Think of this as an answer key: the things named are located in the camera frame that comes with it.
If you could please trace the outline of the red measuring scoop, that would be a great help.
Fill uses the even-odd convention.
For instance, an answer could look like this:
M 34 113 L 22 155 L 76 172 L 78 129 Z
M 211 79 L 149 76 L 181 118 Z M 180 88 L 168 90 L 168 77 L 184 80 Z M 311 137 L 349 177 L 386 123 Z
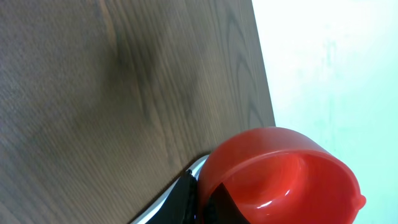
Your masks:
M 249 223 L 352 223 L 365 206 L 353 171 L 310 138 L 256 128 L 220 144 L 198 178 L 198 214 L 224 184 Z

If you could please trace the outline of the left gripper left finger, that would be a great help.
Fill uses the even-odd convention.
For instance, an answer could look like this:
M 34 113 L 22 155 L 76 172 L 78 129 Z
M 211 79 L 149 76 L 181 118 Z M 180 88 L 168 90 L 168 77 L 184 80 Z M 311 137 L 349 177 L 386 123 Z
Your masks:
M 192 163 L 146 210 L 134 218 L 131 224 L 195 223 L 197 180 L 207 158 L 205 155 Z

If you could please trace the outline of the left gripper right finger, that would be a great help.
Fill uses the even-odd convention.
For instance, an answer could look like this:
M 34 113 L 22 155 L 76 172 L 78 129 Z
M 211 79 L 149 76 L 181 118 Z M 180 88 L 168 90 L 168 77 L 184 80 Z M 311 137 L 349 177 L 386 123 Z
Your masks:
M 204 224 L 249 224 L 224 184 L 211 194 L 203 209 Z

